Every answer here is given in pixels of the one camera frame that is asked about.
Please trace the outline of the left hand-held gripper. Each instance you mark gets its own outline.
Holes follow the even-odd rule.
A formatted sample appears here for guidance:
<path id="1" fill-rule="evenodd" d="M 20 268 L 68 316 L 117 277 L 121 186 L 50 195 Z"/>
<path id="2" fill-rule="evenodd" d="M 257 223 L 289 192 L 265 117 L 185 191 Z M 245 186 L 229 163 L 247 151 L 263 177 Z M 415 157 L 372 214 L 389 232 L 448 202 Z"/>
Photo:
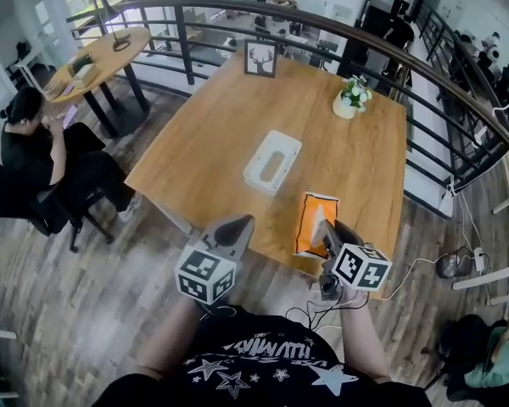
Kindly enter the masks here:
<path id="1" fill-rule="evenodd" d="M 202 305 L 215 305 L 235 285 L 238 264 L 255 229 L 253 215 L 234 215 L 206 226 L 176 263 L 178 291 Z"/>

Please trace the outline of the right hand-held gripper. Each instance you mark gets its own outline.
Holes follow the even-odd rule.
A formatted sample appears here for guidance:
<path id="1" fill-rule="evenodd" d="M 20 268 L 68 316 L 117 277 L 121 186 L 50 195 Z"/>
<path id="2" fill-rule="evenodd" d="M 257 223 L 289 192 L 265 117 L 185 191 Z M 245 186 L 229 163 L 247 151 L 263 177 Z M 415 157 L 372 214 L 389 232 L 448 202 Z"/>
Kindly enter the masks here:
<path id="1" fill-rule="evenodd" d="M 385 282 L 392 262 L 372 243 L 345 224 L 324 220 L 319 236 L 327 250 L 322 263 L 319 288 L 323 301 L 338 300 L 345 287 L 369 293 L 378 292 Z"/>

